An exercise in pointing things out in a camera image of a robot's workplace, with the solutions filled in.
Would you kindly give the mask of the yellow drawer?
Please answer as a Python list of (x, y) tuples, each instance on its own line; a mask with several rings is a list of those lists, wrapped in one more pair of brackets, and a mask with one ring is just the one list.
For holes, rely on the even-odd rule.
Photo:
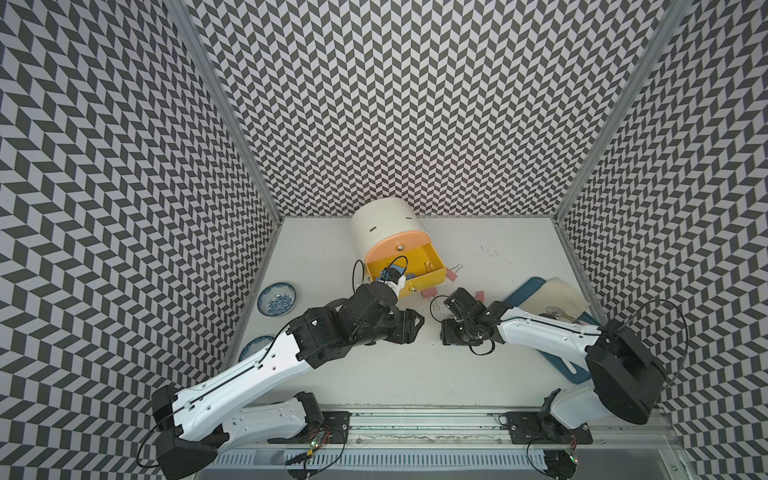
[(364, 265), (371, 279), (379, 278), (389, 266), (405, 270), (405, 286), (399, 293), (400, 298), (436, 287), (447, 276), (447, 268), (432, 243), (416, 247), (397, 244), (369, 256)]

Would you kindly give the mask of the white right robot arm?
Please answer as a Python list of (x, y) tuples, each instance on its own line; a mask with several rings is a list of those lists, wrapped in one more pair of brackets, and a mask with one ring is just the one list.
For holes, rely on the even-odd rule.
[(498, 301), (486, 306), (463, 288), (445, 296), (443, 304), (450, 312), (441, 321), (445, 345), (526, 346), (589, 372), (587, 381), (553, 390), (536, 412), (533, 424), (549, 441), (607, 417), (646, 424), (667, 381), (661, 361), (619, 321), (574, 324)]

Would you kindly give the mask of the white round drawer cabinet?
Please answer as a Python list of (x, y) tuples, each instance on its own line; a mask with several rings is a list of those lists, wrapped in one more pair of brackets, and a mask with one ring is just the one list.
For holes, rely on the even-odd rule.
[(426, 232), (412, 207), (399, 197), (367, 203), (351, 218), (352, 238), (363, 257), (375, 242), (409, 230)]

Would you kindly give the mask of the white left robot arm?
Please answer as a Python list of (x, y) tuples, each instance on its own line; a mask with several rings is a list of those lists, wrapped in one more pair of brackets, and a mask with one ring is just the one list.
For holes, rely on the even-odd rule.
[(413, 309), (398, 309), (397, 301), (385, 283), (362, 285), (348, 299), (307, 309), (266, 348), (222, 373), (186, 389), (167, 385), (153, 392), (156, 468), (167, 479), (184, 479), (210, 465), (225, 448), (289, 439), (308, 424), (322, 424), (314, 397), (304, 392), (287, 402), (245, 408), (357, 346), (413, 343), (425, 319)]

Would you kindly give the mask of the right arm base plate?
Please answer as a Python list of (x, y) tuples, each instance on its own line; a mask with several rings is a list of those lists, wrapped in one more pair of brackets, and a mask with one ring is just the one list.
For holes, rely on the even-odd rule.
[(552, 416), (541, 419), (537, 411), (509, 411), (500, 416), (501, 425), (515, 445), (591, 445), (594, 440), (588, 425), (574, 430), (558, 423)]

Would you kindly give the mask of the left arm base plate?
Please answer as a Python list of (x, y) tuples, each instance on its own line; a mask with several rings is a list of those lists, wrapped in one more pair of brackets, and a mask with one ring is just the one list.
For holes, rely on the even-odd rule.
[(291, 437), (276, 437), (268, 440), (269, 444), (309, 444), (319, 433), (327, 433), (330, 444), (345, 444), (348, 440), (351, 413), (349, 411), (323, 411), (322, 421), (308, 422), (305, 427)]

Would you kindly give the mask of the orange top drawer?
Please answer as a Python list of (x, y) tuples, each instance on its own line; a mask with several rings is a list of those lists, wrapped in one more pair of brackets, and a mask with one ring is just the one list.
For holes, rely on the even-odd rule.
[(430, 235), (423, 230), (409, 230), (379, 240), (367, 251), (364, 262), (371, 264), (431, 243)]

